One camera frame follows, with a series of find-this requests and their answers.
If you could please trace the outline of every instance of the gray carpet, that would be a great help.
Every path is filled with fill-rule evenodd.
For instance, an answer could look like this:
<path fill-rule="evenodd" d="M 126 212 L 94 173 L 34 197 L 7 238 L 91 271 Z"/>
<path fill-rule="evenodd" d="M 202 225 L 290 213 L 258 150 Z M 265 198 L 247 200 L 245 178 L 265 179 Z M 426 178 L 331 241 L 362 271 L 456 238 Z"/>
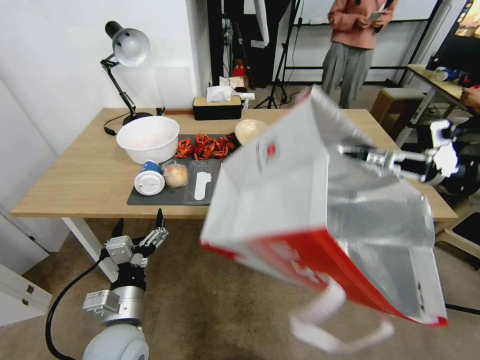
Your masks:
<path fill-rule="evenodd" d="M 115 221 L 90 220 L 106 240 Z M 141 236 L 151 220 L 128 220 L 125 233 Z M 199 246 L 201 221 L 169 220 L 170 236 L 147 268 L 144 332 L 151 359 L 311 360 L 329 355 L 290 334 L 287 314 L 315 294 L 254 272 Z M 480 308 L 480 274 L 442 249 L 435 254 L 446 300 Z M 71 235 L 25 276 L 54 296 L 92 261 Z M 99 270 L 64 298 L 53 321 L 53 337 L 64 353 L 80 359 L 88 342 L 102 330 L 82 312 L 88 292 L 106 289 Z M 478 359 L 480 317 L 449 311 L 450 325 L 428 328 L 393 319 L 396 334 L 375 348 L 335 359 Z M 347 304 L 327 329 L 352 340 L 376 326 L 373 311 Z M 45 317 L 0 328 L 0 359 L 51 359 L 44 343 Z"/>

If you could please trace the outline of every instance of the red logo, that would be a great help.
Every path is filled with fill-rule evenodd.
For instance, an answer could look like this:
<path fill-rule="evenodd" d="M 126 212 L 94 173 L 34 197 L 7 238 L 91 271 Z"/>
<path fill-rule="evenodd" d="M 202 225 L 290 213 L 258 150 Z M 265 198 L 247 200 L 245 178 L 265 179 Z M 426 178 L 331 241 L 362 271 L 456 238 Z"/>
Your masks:
<path fill-rule="evenodd" d="M 275 146 L 275 143 L 272 141 L 271 143 L 268 144 L 266 147 L 266 155 L 269 159 L 273 158 L 275 156 L 275 152 L 277 151 L 277 147 Z"/>

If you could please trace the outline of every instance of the tan bowl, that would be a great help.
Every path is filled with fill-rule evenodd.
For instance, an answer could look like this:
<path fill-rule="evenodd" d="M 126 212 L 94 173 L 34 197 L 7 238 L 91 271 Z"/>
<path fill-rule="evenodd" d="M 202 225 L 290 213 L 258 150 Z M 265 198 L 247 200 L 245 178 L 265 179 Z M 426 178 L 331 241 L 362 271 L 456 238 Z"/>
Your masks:
<path fill-rule="evenodd" d="M 267 130 L 268 127 L 269 126 L 264 122 L 245 119 L 235 126 L 235 136 L 240 144 L 245 145 Z"/>

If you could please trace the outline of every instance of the table leg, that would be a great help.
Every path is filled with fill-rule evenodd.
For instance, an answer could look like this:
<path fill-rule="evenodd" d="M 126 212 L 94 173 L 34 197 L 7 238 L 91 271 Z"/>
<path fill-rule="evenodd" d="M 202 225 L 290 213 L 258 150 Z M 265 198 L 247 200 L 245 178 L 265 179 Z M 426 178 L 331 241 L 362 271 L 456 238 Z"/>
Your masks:
<path fill-rule="evenodd" d="M 402 145 L 405 143 L 405 141 L 407 141 L 407 138 L 409 137 L 412 130 L 415 128 L 415 125 L 419 122 L 420 118 L 424 115 L 425 111 L 428 109 L 434 96 L 435 96 L 435 89 L 432 87 L 430 91 L 423 98 L 422 102 L 418 106 L 418 109 L 416 110 L 415 114 L 411 118 L 410 122 L 406 125 L 406 127 L 403 128 L 403 130 L 400 132 L 400 134 L 396 138 L 395 142 L 399 148 L 401 148 Z"/>
<path fill-rule="evenodd" d="M 445 110 L 445 112 L 443 113 L 443 118 L 446 119 L 450 116 L 450 114 L 452 113 L 453 110 L 455 110 L 457 106 L 455 104 L 450 104 L 448 105 L 448 108 Z"/>
<path fill-rule="evenodd" d="M 97 261 L 102 245 L 85 220 L 80 217 L 62 217 L 62 220 L 70 228 L 73 235 L 75 235 L 93 260 Z M 112 283 L 117 280 L 119 268 L 114 264 L 112 259 L 106 258 L 98 266 Z"/>

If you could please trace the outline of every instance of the small table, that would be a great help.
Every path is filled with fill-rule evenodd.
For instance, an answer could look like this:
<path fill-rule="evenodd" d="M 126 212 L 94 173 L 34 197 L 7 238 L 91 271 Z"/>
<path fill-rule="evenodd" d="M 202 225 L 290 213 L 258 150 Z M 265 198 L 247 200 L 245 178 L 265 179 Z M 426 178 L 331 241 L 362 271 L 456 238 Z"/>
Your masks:
<path fill-rule="evenodd" d="M 154 114 L 152 109 L 142 110 Z M 288 110 L 246 109 L 242 119 L 273 124 Z M 159 206 L 131 206 L 127 199 L 141 166 L 134 163 L 107 135 L 103 124 L 125 112 L 106 108 L 87 126 L 52 167 L 36 182 L 10 212 L 18 217 L 62 218 L 78 241 L 97 260 L 102 248 L 84 218 L 152 218 Z M 395 142 L 367 110 L 345 110 L 345 114 L 384 150 L 398 150 Z M 192 115 L 169 115 L 180 125 L 181 134 L 228 134 L 239 120 L 195 121 Z M 110 123 L 119 129 L 122 119 Z M 432 209 L 435 221 L 456 219 L 457 215 L 431 187 L 415 182 Z M 203 219 L 207 206 L 161 206 L 165 218 Z M 117 266 L 108 258 L 100 263 L 110 281 L 117 278 Z"/>
<path fill-rule="evenodd" d="M 425 95 L 425 98 L 418 106 L 415 114 L 411 118 L 409 124 L 401 131 L 400 135 L 396 138 L 396 144 L 401 147 L 407 138 L 409 137 L 412 129 L 419 122 L 420 118 L 424 115 L 425 111 L 428 109 L 430 103 L 435 96 L 441 96 L 451 105 L 443 113 L 443 116 L 446 118 L 453 111 L 455 107 L 459 107 L 463 110 L 467 110 L 465 105 L 460 102 L 460 97 L 462 96 L 462 87 L 451 81 L 437 81 L 432 80 L 433 72 L 426 70 L 426 65 L 422 64 L 410 64 L 408 69 L 412 71 L 417 77 L 425 81 L 430 85 L 430 90 Z"/>

